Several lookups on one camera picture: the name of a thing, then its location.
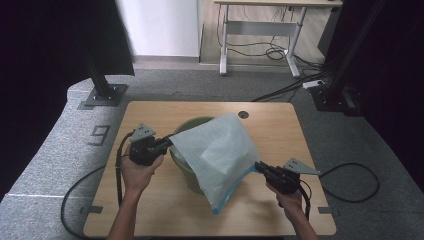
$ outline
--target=white desk leg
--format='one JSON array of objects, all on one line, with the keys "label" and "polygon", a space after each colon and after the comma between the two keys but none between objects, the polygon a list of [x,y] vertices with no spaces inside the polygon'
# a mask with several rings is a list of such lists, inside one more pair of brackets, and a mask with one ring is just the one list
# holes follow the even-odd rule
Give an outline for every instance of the white desk leg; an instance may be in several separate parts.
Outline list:
[{"label": "white desk leg", "polygon": [[297,69],[296,63],[294,62],[293,53],[294,53],[294,48],[296,47],[297,40],[299,39],[300,30],[302,29],[305,15],[306,15],[306,7],[302,7],[302,11],[300,12],[300,19],[297,22],[297,26],[294,31],[293,41],[291,42],[289,46],[289,50],[284,51],[284,53],[286,54],[287,63],[289,64],[290,70],[292,71],[294,78],[300,77],[299,70]]},{"label": "white desk leg", "polygon": [[219,73],[221,75],[227,74],[227,23],[228,23],[228,9],[226,5],[224,12],[224,23],[222,25],[222,47],[221,47],[221,61],[219,64]]}]

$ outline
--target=desk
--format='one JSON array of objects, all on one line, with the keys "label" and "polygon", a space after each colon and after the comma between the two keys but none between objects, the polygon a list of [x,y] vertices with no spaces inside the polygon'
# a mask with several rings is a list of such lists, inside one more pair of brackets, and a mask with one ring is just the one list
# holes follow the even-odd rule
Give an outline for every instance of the desk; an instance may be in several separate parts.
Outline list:
[{"label": "desk", "polygon": [[[226,5],[222,29],[222,47],[219,72],[227,74],[227,35],[260,35],[260,36],[282,36],[292,37],[293,40],[288,50],[285,50],[287,63],[292,71],[293,77],[300,77],[299,70],[293,58],[294,49],[302,29],[308,7],[341,7],[341,0],[214,0],[216,4]],[[292,6],[302,7],[298,22],[252,22],[252,21],[230,21],[228,20],[229,7],[231,5],[251,6]]]},{"label": "desk", "polygon": [[[131,102],[125,112],[84,233],[91,237],[108,234],[118,212],[115,156],[123,137],[145,123],[157,137],[172,133],[184,121],[199,116],[220,116],[246,111],[241,122],[255,143],[261,160],[283,165],[291,157],[314,167],[294,108],[289,103],[226,102]],[[336,227],[317,176],[302,175],[312,188],[310,221],[318,235],[332,235]],[[292,225],[278,207],[275,194],[265,186],[261,174],[251,173],[238,185],[219,215],[213,215],[206,197],[188,189],[170,154],[141,196],[137,212],[136,236],[279,236],[295,235]]]}]

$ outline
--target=table top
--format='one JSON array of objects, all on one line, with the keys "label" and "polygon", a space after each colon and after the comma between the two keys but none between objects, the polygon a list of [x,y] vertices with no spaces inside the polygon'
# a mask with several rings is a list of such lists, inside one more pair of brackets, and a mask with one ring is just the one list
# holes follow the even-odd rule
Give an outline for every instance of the table top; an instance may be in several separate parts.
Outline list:
[{"label": "table top", "polygon": [[[220,116],[246,111],[240,119],[261,160],[273,166],[285,164],[291,157],[314,168],[296,112],[289,103],[238,102],[131,102],[115,139],[110,157],[97,190],[93,206],[101,213],[88,215],[84,233],[106,236],[118,212],[115,156],[123,137],[144,123],[156,137],[172,133],[181,123],[199,116]],[[313,192],[310,222],[318,235],[333,235],[336,226],[331,214],[321,214],[328,207],[317,176],[302,175]],[[188,189],[181,170],[170,154],[155,171],[141,196],[137,210],[136,236],[279,236],[295,235],[275,194],[265,186],[258,173],[247,175],[233,192],[222,212],[213,215],[204,195]]]},{"label": "table top", "polygon": [[292,6],[292,7],[341,7],[341,0],[214,0],[222,5]]}]

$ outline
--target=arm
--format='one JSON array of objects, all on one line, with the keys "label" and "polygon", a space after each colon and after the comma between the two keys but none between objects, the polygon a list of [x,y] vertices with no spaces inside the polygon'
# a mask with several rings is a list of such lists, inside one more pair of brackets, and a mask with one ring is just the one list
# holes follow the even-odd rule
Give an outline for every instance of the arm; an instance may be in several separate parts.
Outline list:
[{"label": "arm", "polygon": [[301,240],[317,240],[318,236],[302,210],[302,194],[299,190],[291,195],[278,192],[269,183],[266,186],[277,195],[277,200],[284,208],[287,219],[292,223],[296,235]]},{"label": "arm", "polygon": [[121,172],[124,178],[125,195],[115,217],[107,239],[133,239],[137,205],[144,189],[149,185],[155,169],[163,162],[159,156],[152,166],[145,167],[133,163],[128,156],[121,159]]}]

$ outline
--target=green bucket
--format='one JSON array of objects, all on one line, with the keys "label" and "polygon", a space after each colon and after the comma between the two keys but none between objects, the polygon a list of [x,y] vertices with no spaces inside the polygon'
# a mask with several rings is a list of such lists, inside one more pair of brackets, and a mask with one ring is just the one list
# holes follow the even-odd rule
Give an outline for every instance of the green bucket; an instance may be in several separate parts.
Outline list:
[{"label": "green bucket", "polygon": [[[191,128],[197,127],[199,125],[202,125],[203,123],[209,122],[212,119],[213,117],[192,118],[178,126],[177,129],[175,129],[174,134],[178,134],[180,132],[184,132]],[[204,194],[203,191],[200,189],[199,182],[197,182],[196,174],[190,168],[190,166],[184,160],[175,156],[173,152],[171,152],[171,158],[183,172],[188,188],[190,188],[190,190],[195,193]]]}]

